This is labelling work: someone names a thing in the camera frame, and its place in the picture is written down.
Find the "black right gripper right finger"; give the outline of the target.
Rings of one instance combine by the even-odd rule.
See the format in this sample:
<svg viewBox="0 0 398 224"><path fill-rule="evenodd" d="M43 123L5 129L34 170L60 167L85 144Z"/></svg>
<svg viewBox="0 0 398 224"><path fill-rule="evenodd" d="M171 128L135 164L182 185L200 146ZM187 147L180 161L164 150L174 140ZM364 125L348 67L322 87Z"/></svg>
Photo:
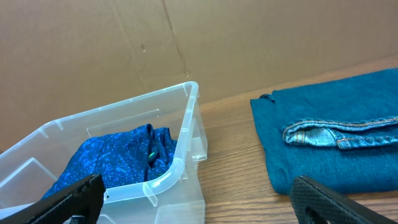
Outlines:
<svg viewBox="0 0 398 224"><path fill-rule="evenodd" d="M306 177L296 177L289 194L300 224L397 224Z"/></svg>

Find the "sparkly blue green fabric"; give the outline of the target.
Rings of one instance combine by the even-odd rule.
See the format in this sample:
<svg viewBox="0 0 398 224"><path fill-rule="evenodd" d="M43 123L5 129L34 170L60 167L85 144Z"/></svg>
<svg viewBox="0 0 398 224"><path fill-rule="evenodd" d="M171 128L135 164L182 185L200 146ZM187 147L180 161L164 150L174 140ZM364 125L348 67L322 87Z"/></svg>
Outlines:
<svg viewBox="0 0 398 224"><path fill-rule="evenodd" d="M154 180L169 170L176 147L169 128L155 129L151 124L89 138L43 198L90 174L100 174L107 189Z"/></svg>

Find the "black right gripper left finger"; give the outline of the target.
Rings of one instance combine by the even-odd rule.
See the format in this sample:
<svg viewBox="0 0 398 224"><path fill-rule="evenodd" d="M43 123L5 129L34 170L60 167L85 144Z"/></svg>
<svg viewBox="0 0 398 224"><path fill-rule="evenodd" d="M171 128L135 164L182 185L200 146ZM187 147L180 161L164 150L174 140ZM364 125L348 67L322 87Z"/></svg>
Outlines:
<svg viewBox="0 0 398 224"><path fill-rule="evenodd" d="M100 174L91 174L1 220L1 224L95 224L106 189Z"/></svg>

